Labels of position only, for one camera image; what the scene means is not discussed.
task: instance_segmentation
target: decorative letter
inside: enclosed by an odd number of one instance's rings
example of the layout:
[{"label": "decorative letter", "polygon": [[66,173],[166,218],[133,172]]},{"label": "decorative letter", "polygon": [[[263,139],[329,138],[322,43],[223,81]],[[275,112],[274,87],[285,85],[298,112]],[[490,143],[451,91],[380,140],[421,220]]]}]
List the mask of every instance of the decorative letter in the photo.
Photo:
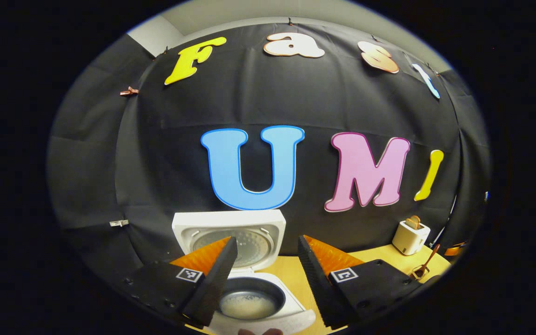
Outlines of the decorative letter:
[{"label": "decorative letter", "polygon": [[317,47],[315,40],[311,36],[299,33],[277,33],[267,37],[268,42],[264,45],[264,51],[274,56],[292,56],[302,55],[317,59],[325,54],[325,52]]},{"label": "decorative letter", "polygon": [[383,47],[364,41],[357,43],[357,45],[363,51],[361,56],[369,65],[391,74],[398,72],[398,65],[392,60],[392,55]]},{"label": "decorative letter", "polygon": [[214,40],[207,40],[206,42],[192,45],[191,47],[186,47],[185,49],[181,50],[179,52],[177,64],[175,64],[172,74],[164,81],[164,85],[168,85],[181,79],[193,76],[198,70],[198,68],[192,67],[194,65],[194,60],[198,60],[198,64],[204,63],[208,57],[210,57],[210,53],[212,53],[212,47],[210,45],[219,46],[225,44],[226,42],[226,38],[218,37]]},{"label": "decorative letter", "polygon": [[419,71],[419,74],[421,74],[421,77],[423,80],[425,80],[425,83],[427,84],[427,87],[429,87],[429,91],[434,95],[436,98],[440,98],[440,93],[434,88],[434,85],[431,83],[431,78],[423,71],[423,68],[417,64],[413,64],[413,67],[415,70]]},{"label": "decorative letter", "polygon": [[427,172],[427,176],[425,176],[425,180],[423,181],[423,186],[421,186],[421,189],[415,195],[415,201],[423,200],[429,197],[429,194],[431,193],[431,185],[434,184],[434,180],[438,174],[438,169],[440,168],[440,163],[443,159],[444,153],[441,150],[431,151],[429,154],[429,161],[431,162],[429,165],[429,170]]},{"label": "decorative letter", "polygon": [[217,129],[202,135],[214,193],[232,208],[278,208],[291,199],[295,190],[296,145],[305,138],[305,132],[299,127],[274,126],[264,128],[260,137],[272,147],[272,186],[263,192],[252,192],[241,181],[240,146],[247,142],[247,133],[241,129]]},{"label": "decorative letter", "polygon": [[356,132],[341,132],[332,136],[332,146],[340,155],[338,179],[332,199],[326,201],[324,209],[328,212],[343,212],[353,208],[351,198],[353,182],[361,207],[368,205],[379,185],[381,191],[374,197],[374,205],[387,206],[400,199],[400,180],[404,160],[410,150],[410,143],[404,138],[393,137],[386,145],[378,165],[369,148],[368,139]]}]

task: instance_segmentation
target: yellow letter f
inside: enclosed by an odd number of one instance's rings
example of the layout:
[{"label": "yellow letter f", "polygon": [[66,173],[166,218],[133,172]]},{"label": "yellow letter f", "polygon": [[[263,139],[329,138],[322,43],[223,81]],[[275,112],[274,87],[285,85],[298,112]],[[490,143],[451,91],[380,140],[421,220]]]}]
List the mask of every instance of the yellow letter f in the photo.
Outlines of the yellow letter f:
[{"label": "yellow letter f", "polygon": [[192,67],[194,65],[194,60],[198,60],[198,63],[204,63],[204,61],[210,57],[210,53],[212,53],[211,45],[223,45],[226,43],[226,41],[226,38],[219,37],[215,38],[214,40],[207,40],[206,42],[192,45],[191,47],[186,47],[185,49],[181,50],[179,52],[177,64],[175,64],[172,74],[164,81],[164,85],[168,85],[178,80],[193,76],[198,70],[198,68]]}]

